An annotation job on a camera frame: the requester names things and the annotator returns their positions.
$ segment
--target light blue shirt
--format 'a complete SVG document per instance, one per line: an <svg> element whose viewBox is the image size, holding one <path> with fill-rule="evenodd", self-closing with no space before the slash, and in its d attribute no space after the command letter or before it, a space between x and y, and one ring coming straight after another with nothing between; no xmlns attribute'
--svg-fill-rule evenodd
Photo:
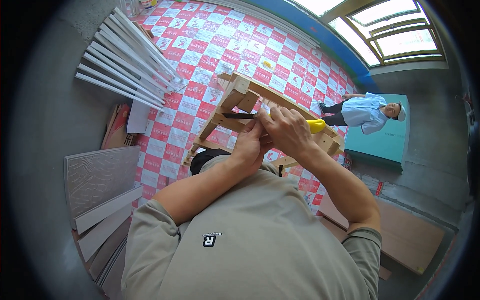
<svg viewBox="0 0 480 300"><path fill-rule="evenodd" d="M348 126L361 126L363 134L371 134L382 129L390 119L379 110L386 105L383 97L367 93L365 98L352 98L344 102L342 115Z"/></svg>

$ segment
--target hand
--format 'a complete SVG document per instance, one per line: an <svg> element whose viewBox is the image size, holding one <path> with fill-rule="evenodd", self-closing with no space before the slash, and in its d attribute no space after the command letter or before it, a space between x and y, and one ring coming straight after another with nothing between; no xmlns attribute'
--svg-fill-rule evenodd
<svg viewBox="0 0 480 300"><path fill-rule="evenodd" d="M277 149L298 161L305 153L318 148L307 121L298 111L274 107L270 110L270 115L271 117L262 108L258 111L258 120L262 122Z"/></svg>
<svg viewBox="0 0 480 300"><path fill-rule="evenodd" d="M262 123L252 120L239 133L233 153L228 159L234 166L239 167L244 177L248 177L258 171L265 154L273 147L274 143Z"/></svg>

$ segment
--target black pants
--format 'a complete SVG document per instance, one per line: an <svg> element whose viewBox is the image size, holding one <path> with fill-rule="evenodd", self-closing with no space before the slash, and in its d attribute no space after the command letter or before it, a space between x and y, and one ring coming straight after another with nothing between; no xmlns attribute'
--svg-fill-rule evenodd
<svg viewBox="0 0 480 300"><path fill-rule="evenodd" d="M322 118L322 120L324 120L325 123L327 123L327 125L347 126L347 124L345 123L345 119L343 118L343 115L342 115L342 107L344 102L345 101L342 101L341 103L322 109L322 111L325 114L335 114L333 116L327 116Z"/></svg>
<svg viewBox="0 0 480 300"><path fill-rule="evenodd" d="M230 155L230 153L222 149L209 149L195 155L195 157L192 159L192 163L190 164L190 171L192 172L192 175L199 174L200 170L204 164L207 163L207 161L210 161L212 158L219 155Z"/></svg>

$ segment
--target gray t-shirt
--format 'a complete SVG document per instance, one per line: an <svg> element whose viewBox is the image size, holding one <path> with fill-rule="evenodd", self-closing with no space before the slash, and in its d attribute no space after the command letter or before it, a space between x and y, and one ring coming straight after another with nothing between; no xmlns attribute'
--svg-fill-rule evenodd
<svg viewBox="0 0 480 300"><path fill-rule="evenodd" d="M179 228L157 201L139 207L121 289L128 300L377 299L381 240L360 228L340 243L263 164Z"/></svg>

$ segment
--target shoe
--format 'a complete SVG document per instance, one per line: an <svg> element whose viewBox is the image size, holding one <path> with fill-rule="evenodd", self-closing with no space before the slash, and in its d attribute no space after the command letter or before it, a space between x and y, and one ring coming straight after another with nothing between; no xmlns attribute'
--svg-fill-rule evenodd
<svg viewBox="0 0 480 300"><path fill-rule="evenodd" d="M324 109L327 108L327 105L325 105L325 103L323 102L318 102L318 107L320 108L320 110L322 111L322 113L325 113L324 112Z"/></svg>

